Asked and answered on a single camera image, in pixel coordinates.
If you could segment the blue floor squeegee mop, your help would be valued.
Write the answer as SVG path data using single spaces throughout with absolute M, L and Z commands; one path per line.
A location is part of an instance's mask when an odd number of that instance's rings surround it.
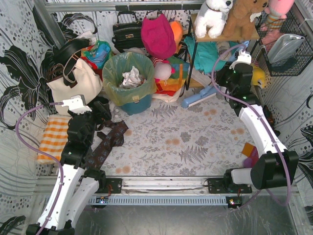
M 210 97 L 216 95 L 216 93 L 217 93 L 217 89 L 214 86 L 206 86 L 199 93 L 185 98 L 181 103 L 181 107 L 189 108 L 202 101 L 209 99 Z

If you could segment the teal plastic trash bin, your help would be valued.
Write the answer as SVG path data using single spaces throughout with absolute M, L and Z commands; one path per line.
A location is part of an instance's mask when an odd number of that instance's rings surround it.
M 136 101 L 136 102 L 131 102 L 131 103 L 126 103 L 122 106 L 119 106 L 119 108 L 126 112 L 129 116 L 134 115 L 134 114 L 139 114 L 150 108 L 152 102 L 152 95 L 146 95 L 142 99 Z

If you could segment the yellow plastic trash bag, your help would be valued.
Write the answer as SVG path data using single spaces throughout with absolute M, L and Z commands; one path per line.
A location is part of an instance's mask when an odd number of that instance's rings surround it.
M 109 59 L 103 69 L 103 89 L 117 106 L 139 101 L 157 90 L 152 61 L 145 55 L 125 52 Z

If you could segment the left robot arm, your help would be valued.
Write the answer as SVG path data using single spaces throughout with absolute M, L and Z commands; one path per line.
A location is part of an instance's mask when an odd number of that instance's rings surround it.
M 91 196 L 106 185 L 104 171 L 88 166 L 97 124 L 91 111 L 75 114 L 68 122 L 57 181 L 49 201 L 28 235 L 73 235 Z

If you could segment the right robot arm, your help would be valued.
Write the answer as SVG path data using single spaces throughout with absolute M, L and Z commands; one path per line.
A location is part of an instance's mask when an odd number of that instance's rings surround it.
M 293 183 L 299 157 L 277 138 L 268 123 L 257 96 L 251 92 L 253 67 L 245 63 L 230 65 L 219 79 L 229 91 L 230 107 L 246 125 L 259 159 L 251 168 L 228 170 L 232 183 L 254 185 L 257 189 L 288 186 Z

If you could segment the cream canvas tote bag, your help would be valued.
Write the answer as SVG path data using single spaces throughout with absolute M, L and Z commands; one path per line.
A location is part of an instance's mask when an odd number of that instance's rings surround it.
M 76 95 L 83 95 L 85 103 L 89 104 L 102 90 L 103 84 L 99 75 L 83 59 L 78 59 L 74 66 L 75 82 L 67 86 L 63 75 L 58 75 L 47 82 L 52 91 L 54 102 L 61 102 Z

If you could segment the rainbow striped bag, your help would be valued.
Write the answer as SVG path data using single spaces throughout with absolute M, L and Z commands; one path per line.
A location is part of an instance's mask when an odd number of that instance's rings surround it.
M 156 84 L 156 94 L 161 95 L 169 95 L 174 96 L 174 94 L 179 91 L 188 76 L 188 70 L 189 70 L 189 63 L 186 63 L 185 61 L 176 58 L 174 56 L 166 59 L 170 62 L 171 66 L 176 70 L 174 74 L 171 75 L 171 77 L 166 81 L 159 81 L 157 82 L 155 80 Z

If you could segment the crumpled white paper trash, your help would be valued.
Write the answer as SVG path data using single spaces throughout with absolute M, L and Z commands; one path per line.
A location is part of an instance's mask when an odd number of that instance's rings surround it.
M 122 73 L 123 81 L 119 85 L 122 89 L 132 89 L 141 86 L 145 82 L 145 78 L 139 70 L 132 66 L 129 72 Z

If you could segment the colorful tie-dye cloth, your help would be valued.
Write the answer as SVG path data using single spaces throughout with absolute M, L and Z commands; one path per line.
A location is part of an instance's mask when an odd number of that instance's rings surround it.
M 94 45 L 81 50 L 81 58 L 93 70 L 101 70 L 111 57 L 113 57 L 113 51 L 109 43 L 105 41 L 96 41 Z

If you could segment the magenta fabric bag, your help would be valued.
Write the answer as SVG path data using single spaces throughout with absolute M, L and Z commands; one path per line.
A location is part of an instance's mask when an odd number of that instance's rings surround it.
M 163 13 L 155 19 L 144 18 L 141 39 L 147 52 L 157 59 L 168 59 L 176 51 L 172 28 Z

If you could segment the yellow plush duck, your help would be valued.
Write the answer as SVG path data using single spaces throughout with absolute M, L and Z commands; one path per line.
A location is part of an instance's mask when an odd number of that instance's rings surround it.
M 257 63 L 251 63 L 251 65 L 253 67 L 251 83 L 253 86 L 263 89 L 266 84 L 266 74 Z

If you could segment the orange checkered towel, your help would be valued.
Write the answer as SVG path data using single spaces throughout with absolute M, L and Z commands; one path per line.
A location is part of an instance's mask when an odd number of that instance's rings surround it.
M 61 153 L 67 143 L 68 121 L 70 116 L 50 115 L 39 150 L 47 153 L 58 161 L 61 160 Z

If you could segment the brown floral necktie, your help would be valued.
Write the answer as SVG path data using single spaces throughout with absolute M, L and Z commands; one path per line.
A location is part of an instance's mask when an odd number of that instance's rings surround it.
M 101 142 L 93 151 L 91 157 L 87 161 L 87 168 L 100 169 L 113 147 L 120 147 L 124 143 L 124 133 L 128 130 L 128 126 L 124 121 L 112 122 L 107 120 L 99 126 L 96 133 Z

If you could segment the teal folded cloth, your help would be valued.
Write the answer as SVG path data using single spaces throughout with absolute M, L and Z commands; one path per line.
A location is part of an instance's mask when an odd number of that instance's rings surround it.
M 195 40 L 192 37 L 186 37 L 184 39 L 188 47 L 190 56 L 193 57 L 193 51 L 195 46 Z M 198 43 L 197 51 L 194 60 L 194 67 L 198 71 L 203 71 L 204 73 L 211 73 L 212 68 L 219 57 L 217 51 L 216 42 L 201 42 Z M 215 71 L 218 71 L 224 67 L 226 61 L 220 60 L 215 67 Z

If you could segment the dark patterned cloth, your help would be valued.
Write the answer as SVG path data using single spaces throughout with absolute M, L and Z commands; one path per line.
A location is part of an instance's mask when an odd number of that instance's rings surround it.
M 275 119 L 273 118 L 272 112 L 269 110 L 269 108 L 267 107 L 267 105 L 263 106 L 263 113 L 265 115 L 265 118 L 267 119 L 270 127 L 272 128 L 272 130 L 274 131 L 275 135 L 277 137 L 280 136 L 280 132 L 278 130 L 275 129 L 274 125 L 275 125 Z

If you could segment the brown teddy bear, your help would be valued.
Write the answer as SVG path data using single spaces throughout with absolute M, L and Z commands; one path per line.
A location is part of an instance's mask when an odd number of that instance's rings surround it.
M 239 28 L 244 40 L 251 39 L 256 14 L 261 14 L 267 6 L 268 0 L 237 0 L 229 11 L 222 35 L 229 38 Z

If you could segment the silver foil pouch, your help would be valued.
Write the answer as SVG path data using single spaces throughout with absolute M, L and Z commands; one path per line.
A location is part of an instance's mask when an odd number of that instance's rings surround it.
M 271 64 L 290 58 L 305 41 L 305 37 L 297 34 L 283 34 L 270 51 L 268 60 Z

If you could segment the striped colorful sock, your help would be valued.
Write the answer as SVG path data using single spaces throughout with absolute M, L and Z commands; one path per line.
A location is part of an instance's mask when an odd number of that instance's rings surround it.
M 245 168 L 254 167 L 259 159 L 257 148 L 248 142 L 245 143 L 242 154 L 246 156 L 246 158 L 243 160 L 243 167 Z

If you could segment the white husky plush dog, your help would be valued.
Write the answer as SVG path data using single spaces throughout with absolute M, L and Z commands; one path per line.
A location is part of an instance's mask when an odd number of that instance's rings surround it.
M 219 37 L 232 7 L 232 0 L 206 0 L 195 19 L 196 37 L 204 38 L 206 35 L 211 39 Z

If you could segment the black wide-brim hat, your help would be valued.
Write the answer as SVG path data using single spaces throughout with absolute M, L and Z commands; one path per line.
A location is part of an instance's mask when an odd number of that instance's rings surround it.
M 53 51 L 53 60 L 55 63 L 65 64 L 68 59 L 78 51 L 90 45 L 90 39 L 78 38 L 64 44 L 60 49 Z

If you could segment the pink white plush doll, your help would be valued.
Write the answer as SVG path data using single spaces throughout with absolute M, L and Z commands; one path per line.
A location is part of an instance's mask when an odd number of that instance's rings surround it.
M 168 60 L 162 60 L 155 57 L 151 58 L 154 66 L 154 78 L 157 82 L 168 80 L 176 70 L 171 66 Z

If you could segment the pink plush toy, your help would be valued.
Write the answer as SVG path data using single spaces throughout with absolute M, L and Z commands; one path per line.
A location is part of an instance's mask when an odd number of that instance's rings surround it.
M 269 0 L 268 7 L 265 8 L 267 16 L 261 24 L 260 30 L 280 29 L 293 4 L 294 0 Z

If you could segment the orange plush toy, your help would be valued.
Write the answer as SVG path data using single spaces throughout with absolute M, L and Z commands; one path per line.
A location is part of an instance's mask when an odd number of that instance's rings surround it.
M 174 35 L 174 40 L 175 40 L 175 43 L 176 43 L 176 50 L 178 51 L 180 49 L 180 41 L 183 37 L 183 28 L 182 28 L 182 25 L 180 22 L 177 22 L 177 21 L 172 21 L 170 22 L 170 26 L 171 26 L 171 29 L 173 31 L 173 35 Z

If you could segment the black leather handbag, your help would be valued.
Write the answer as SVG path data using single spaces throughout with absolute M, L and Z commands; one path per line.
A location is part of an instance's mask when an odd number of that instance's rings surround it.
M 133 15 L 134 21 L 121 24 L 119 21 L 119 16 L 121 15 Z M 125 49 L 131 49 L 133 47 L 144 48 L 144 44 L 141 39 L 141 28 L 142 22 L 138 20 L 135 12 L 118 12 L 117 22 L 112 26 L 112 43 L 114 44 L 114 47 L 121 53 L 123 53 Z

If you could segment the wooden shelf with black frame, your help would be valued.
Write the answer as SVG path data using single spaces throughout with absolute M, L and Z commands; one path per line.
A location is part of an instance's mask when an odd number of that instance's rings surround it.
M 239 42 L 239 41 L 244 40 L 244 38 L 241 36 L 242 30 L 239 27 L 235 28 L 234 33 L 230 37 L 225 37 L 224 35 L 220 35 L 217 38 L 211 39 L 208 35 L 206 35 L 204 38 L 198 38 L 194 34 L 195 33 L 194 23 L 196 20 L 196 16 L 197 16 L 197 14 L 191 14 L 191 17 L 189 20 L 188 33 L 187 33 L 187 36 L 190 36 L 193 38 L 193 40 L 195 41 L 195 45 L 192 47 L 191 50 L 188 50 L 187 47 L 185 49 L 184 60 L 189 58 L 189 63 L 190 63 L 190 72 L 188 74 L 187 79 L 185 80 L 185 85 L 184 85 L 184 88 L 186 91 L 192 87 L 194 87 L 194 88 L 195 87 L 205 87 L 206 85 L 208 85 L 208 82 L 206 82 L 204 85 L 200 85 L 200 82 L 195 82 L 195 79 L 191 78 L 192 71 L 194 68 L 194 60 L 195 60 L 195 56 L 196 56 L 196 52 L 197 52 L 197 48 L 198 48 L 199 43 L 222 42 L 222 41 L 234 41 L 234 42 L 238 41 Z

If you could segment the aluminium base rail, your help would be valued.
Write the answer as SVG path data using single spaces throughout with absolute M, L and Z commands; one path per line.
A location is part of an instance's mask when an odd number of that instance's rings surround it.
M 108 176 L 107 184 L 112 194 L 121 195 L 252 195 L 257 192 L 249 186 L 251 192 L 241 188 L 235 193 L 222 187 L 221 177 L 209 176 Z

